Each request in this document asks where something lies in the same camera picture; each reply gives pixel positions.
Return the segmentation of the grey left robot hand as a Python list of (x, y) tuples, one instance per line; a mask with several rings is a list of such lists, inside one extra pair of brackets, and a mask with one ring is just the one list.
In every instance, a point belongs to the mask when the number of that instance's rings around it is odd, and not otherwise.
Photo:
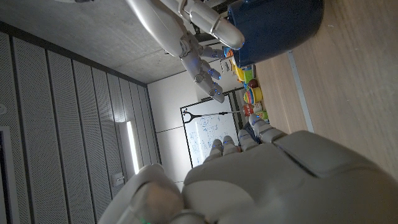
[(101, 223), (396, 223), (397, 181), (378, 165), (308, 131), (286, 134), (256, 115), (213, 142), (179, 189), (143, 167)]

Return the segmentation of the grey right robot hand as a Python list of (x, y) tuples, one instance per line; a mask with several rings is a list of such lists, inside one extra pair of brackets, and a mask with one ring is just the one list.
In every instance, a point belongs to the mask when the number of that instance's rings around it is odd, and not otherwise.
[(202, 57), (224, 58), (221, 49), (200, 45), (183, 22), (192, 22), (201, 30), (233, 50), (244, 45), (241, 31), (202, 1), (127, 0), (129, 7), (148, 33), (170, 55), (178, 57), (192, 80), (212, 99), (222, 103), (222, 87), (215, 82), (221, 74)]

